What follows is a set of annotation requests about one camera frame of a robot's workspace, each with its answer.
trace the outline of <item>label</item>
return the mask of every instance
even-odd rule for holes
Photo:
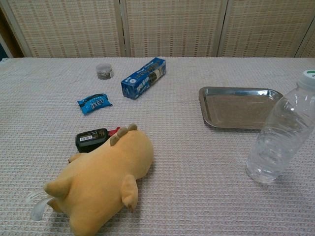
[[[26,203],[30,203],[31,201],[33,201],[37,196],[42,195],[42,194],[47,194],[44,190],[38,190],[35,192],[31,192],[29,193],[26,198],[25,198],[25,202]]]
[[[85,140],[89,140],[89,139],[92,139],[92,138],[93,138],[92,135],[89,135],[89,136],[86,136],[86,137],[82,137],[82,138],[80,138],[80,142],[85,141]]]
[[[34,206],[34,208],[31,210],[31,219],[35,220],[35,221],[41,220],[43,218],[44,209],[45,209],[47,203],[52,199],[54,199],[54,198],[49,197],[49,198],[44,198],[44,199],[40,200]]]

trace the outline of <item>plush toy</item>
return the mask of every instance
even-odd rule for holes
[[[78,153],[55,181],[45,184],[48,202],[70,218],[76,236],[92,236],[125,205],[132,212],[138,201],[136,179],[153,161],[150,139],[135,124],[121,128],[90,153]]]

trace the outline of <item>small jar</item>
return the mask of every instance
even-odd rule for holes
[[[107,80],[114,76],[113,68],[111,64],[101,63],[96,66],[97,77],[100,80]]]

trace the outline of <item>metal tray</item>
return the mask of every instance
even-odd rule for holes
[[[282,94],[268,88],[203,87],[199,90],[206,123],[219,128],[261,129]]]

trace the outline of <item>table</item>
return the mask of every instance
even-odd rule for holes
[[[271,185],[253,182],[245,160],[258,135],[215,129],[202,118],[204,86],[270,88],[286,94],[315,59],[166,58],[167,73],[137,100],[121,80],[152,58],[9,59],[0,64],[0,235],[72,235],[46,207],[31,221],[28,193],[53,180],[76,153],[77,133],[138,124],[155,148],[139,180],[134,213],[123,208],[97,235],[315,235],[315,135]],[[96,78],[108,62],[115,76]],[[77,100],[108,95],[111,107],[83,115]]]

